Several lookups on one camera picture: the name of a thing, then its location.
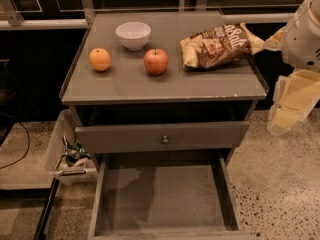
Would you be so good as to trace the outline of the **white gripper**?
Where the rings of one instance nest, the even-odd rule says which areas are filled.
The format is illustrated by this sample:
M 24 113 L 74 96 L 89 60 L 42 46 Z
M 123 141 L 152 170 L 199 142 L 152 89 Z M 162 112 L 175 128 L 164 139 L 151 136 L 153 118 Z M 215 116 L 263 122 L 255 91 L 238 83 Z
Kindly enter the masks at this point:
M 293 18 L 264 42 L 269 51 L 281 51 L 283 61 L 295 69 L 276 82 L 267 130 L 281 136 L 305 120 L 320 101 L 319 0 L 305 0 Z

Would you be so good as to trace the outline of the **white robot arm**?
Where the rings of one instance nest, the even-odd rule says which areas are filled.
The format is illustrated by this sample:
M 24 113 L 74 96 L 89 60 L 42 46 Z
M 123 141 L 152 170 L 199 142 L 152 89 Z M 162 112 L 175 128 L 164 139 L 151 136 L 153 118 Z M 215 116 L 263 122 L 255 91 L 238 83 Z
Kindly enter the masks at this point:
M 265 48 L 280 51 L 294 68 L 278 78 L 268 116 L 268 132 L 280 136 L 306 119 L 320 100 L 320 0 L 305 0 Z

